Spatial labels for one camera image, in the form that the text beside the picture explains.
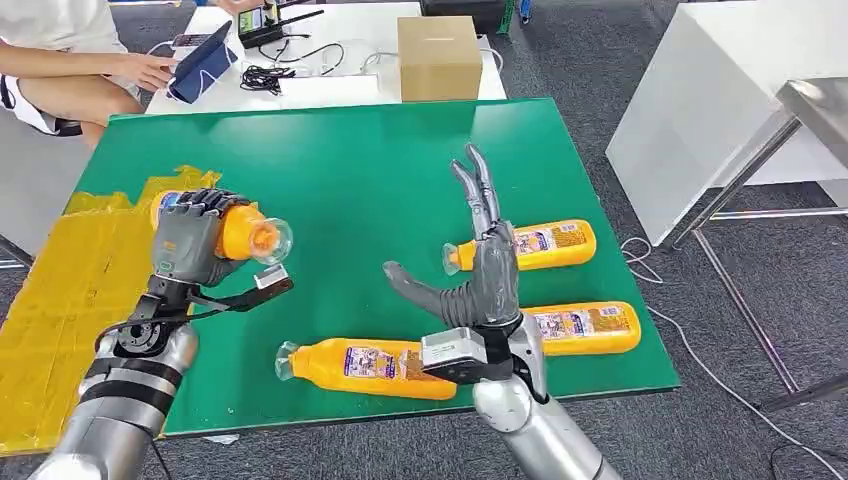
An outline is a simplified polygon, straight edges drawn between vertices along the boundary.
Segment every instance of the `gray carpet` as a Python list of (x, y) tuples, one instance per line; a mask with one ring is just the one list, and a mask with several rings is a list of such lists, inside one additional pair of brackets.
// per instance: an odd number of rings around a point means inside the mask
[[(674, 0), (537, 0), (526, 26), (514, 23), (493, 46), (504, 56), (510, 97), (552, 96), (621, 240), (641, 229), (604, 149), (670, 20)], [(190, 8), (116, 11), (122, 39), (146, 51), (179, 31)], [(816, 185), (747, 189), (737, 206), (812, 206), (829, 200)], [(738, 279), (798, 381), (846, 369), (842, 335), (848, 304), (842, 219), (711, 226), (719, 255)], [(642, 285), (647, 303), (677, 319), (702, 359), (744, 397), (764, 400), (781, 386), (706, 257), (691, 243), (649, 263), (666, 279)], [(0, 305), (21, 278), (0, 276)], [(784, 442), (719, 390), (657, 320), (681, 375), (676, 392), (573, 402), (568, 409), (629, 479), (766, 479), (768, 455)], [(810, 445), (848, 452), (845, 397), (773, 415)], [(231, 446), (201, 439), (161, 442), (182, 479), (517, 479), (500, 439), (472, 414), (444, 415), (244, 434)], [(24, 478), (40, 457), (5, 461), (0, 478)], [(827, 472), (798, 450), (778, 458), (778, 478)], [(840, 467), (848, 474), (848, 466)], [(144, 478), (164, 478), (148, 455)]]

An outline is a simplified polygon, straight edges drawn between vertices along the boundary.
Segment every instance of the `white shirt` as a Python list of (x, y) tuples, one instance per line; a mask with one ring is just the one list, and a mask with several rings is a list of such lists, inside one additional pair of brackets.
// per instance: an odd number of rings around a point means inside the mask
[(0, 0), (0, 38), (44, 50), (127, 51), (106, 0)]

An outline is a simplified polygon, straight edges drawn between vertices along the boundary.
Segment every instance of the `white shorts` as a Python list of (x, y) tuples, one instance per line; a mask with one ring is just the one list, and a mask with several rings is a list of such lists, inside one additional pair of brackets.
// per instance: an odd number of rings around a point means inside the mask
[[(79, 47), (68, 48), (63, 51), (70, 53), (126, 53), (127, 49), (120, 42), (106, 41), (97, 44), (91, 42)], [(129, 80), (123, 77), (104, 77), (127, 91), (133, 98), (138, 100), (139, 91)], [(18, 78), (10, 75), (0, 75), (0, 105), (11, 111), (18, 120), (35, 127), (42, 133), (54, 136), (73, 136), (80, 134), (79, 122), (56, 118), (44, 113), (27, 101), (18, 87)]]

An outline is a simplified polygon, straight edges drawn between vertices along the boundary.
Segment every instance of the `person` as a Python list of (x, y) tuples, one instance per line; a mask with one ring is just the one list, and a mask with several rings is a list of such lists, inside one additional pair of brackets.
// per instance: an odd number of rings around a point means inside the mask
[[(262, 0), (219, 0), (231, 14)], [(156, 91), (176, 61), (129, 53), (107, 0), (0, 1), (0, 104), (49, 135), (79, 122), (94, 148), (109, 117), (141, 113), (138, 87)]]

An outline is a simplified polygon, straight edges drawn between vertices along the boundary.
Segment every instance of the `yellow tape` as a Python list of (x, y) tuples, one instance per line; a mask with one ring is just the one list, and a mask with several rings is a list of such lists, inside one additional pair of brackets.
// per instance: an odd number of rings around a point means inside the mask
[(122, 192), (75, 193), (56, 221), (0, 330), (0, 456), (56, 445), (94, 339), (126, 320), (147, 285), (153, 198), (221, 178), (190, 166), (176, 171), (150, 177), (135, 206)]

